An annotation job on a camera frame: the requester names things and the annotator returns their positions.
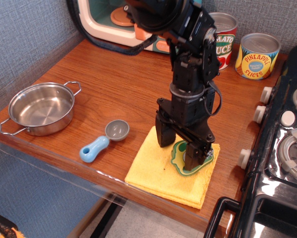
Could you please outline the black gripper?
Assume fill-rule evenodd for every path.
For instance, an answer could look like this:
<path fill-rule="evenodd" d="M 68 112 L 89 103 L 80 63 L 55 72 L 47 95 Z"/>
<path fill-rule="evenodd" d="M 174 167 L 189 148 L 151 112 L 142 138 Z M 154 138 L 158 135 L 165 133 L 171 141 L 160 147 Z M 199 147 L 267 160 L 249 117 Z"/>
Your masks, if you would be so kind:
<path fill-rule="evenodd" d="M 178 134 L 188 144 L 185 151 L 184 170 L 192 171 L 201 166 L 212 152 L 215 136 L 208 126 L 213 109 L 215 90 L 208 87 L 195 98 L 172 95 L 172 100 L 159 98 L 155 117 L 157 141 L 166 147 L 175 141 Z"/>

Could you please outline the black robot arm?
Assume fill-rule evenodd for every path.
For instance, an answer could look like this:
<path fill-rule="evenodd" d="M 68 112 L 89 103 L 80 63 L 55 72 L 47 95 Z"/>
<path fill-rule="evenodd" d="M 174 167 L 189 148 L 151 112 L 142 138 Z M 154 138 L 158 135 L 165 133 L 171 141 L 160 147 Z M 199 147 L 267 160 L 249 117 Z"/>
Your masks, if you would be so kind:
<path fill-rule="evenodd" d="M 144 31 L 163 37 L 170 50 L 173 79 L 170 100 L 158 99 L 155 118 L 160 147 L 179 135 L 186 141 L 184 169 L 191 171 L 208 157 L 215 137 L 208 119 L 220 90 L 214 83 L 220 62 L 216 27 L 208 12 L 192 0 L 130 0 L 128 16 Z"/>

